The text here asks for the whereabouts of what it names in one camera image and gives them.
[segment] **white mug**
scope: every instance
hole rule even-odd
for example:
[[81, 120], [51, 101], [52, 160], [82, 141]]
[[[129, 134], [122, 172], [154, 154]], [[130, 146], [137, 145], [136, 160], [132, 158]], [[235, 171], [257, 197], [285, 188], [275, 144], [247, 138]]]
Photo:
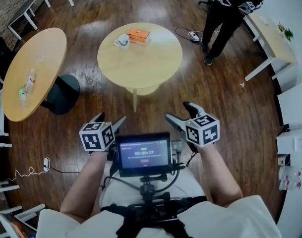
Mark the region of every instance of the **white mug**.
[[130, 37], [127, 34], [121, 34], [115, 40], [115, 45], [121, 49], [128, 49], [130, 46]]

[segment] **power outlet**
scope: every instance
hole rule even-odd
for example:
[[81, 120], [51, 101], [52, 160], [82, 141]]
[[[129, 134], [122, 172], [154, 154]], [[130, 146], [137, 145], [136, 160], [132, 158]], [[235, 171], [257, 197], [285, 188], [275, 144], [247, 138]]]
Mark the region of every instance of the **power outlet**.
[[302, 152], [302, 136], [295, 137], [294, 146], [296, 152]]
[[50, 169], [50, 159], [45, 158], [44, 159], [44, 171], [47, 172]]

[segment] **black pants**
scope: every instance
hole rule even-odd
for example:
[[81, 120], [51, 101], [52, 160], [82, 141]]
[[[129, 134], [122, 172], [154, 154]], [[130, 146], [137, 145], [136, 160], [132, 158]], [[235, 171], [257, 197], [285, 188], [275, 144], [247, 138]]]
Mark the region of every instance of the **black pants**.
[[238, 9], [222, 6], [217, 2], [211, 6], [203, 32], [203, 44], [207, 45], [210, 42], [215, 29], [220, 26], [221, 23], [222, 26], [209, 52], [210, 59], [220, 55], [234, 31], [241, 25], [242, 22], [243, 15], [240, 14]]

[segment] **black shoe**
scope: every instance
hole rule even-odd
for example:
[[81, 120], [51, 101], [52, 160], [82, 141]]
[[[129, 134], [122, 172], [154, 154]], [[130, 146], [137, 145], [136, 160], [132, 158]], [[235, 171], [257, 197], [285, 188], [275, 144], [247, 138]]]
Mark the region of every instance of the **black shoe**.
[[208, 49], [208, 44], [204, 44], [203, 42], [200, 42], [200, 48], [201, 48], [201, 50], [206, 52]]
[[206, 57], [204, 63], [208, 66], [212, 65], [212, 62], [213, 62], [213, 58], [209, 58], [209, 57]]

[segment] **tissue box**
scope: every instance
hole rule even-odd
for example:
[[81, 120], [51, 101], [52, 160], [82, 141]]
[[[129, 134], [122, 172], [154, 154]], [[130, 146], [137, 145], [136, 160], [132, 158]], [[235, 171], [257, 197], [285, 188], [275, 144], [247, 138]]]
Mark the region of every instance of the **tissue box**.
[[147, 31], [131, 28], [127, 33], [131, 42], [135, 42], [142, 45], [147, 45], [150, 40], [150, 33]]

